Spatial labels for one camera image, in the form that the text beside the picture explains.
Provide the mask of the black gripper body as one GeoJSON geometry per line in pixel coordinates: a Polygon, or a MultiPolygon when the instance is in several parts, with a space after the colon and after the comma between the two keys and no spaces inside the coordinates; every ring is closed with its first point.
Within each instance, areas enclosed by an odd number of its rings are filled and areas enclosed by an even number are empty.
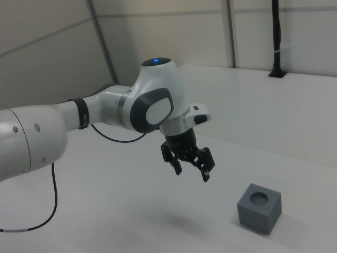
{"type": "Polygon", "coordinates": [[[170,153],[177,155],[181,160],[194,160],[197,157],[199,149],[196,146],[193,128],[178,135],[164,137],[170,153]]]}

